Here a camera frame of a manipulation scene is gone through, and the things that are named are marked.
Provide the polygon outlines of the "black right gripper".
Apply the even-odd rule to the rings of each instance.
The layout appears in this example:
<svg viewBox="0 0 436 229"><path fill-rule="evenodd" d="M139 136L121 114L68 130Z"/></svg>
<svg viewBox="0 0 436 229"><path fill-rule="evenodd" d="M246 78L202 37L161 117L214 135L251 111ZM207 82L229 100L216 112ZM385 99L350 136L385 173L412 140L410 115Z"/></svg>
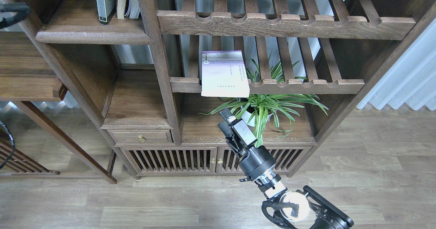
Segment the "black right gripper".
<svg viewBox="0 0 436 229"><path fill-rule="evenodd" d="M228 108L220 111L220 115L224 121L218 124L218 128L223 132L231 150L238 158L241 158L239 167L247 176L239 181L270 182L273 180L277 176L273 172L276 160L264 146L254 147L257 138L246 123L237 119Z"/></svg>

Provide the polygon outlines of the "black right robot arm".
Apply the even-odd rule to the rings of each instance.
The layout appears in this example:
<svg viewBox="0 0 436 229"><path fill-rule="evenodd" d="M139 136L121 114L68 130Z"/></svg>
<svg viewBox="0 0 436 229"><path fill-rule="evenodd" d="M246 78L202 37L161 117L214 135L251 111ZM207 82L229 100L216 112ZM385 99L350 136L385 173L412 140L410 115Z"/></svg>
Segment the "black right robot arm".
<svg viewBox="0 0 436 229"><path fill-rule="evenodd" d="M240 181L253 181L263 192L266 200L261 209L269 221L280 228L293 229L293 223L305 219L309 211L313 210L316 219L312 229L349 229L354 225L348 215L311 187L304 186L302 191L289 191L273 170L276 160L264 146L255 146L257 139L246 123L237 119L227 108L220 115L224 120L218 127L246 175Z"/></svg>

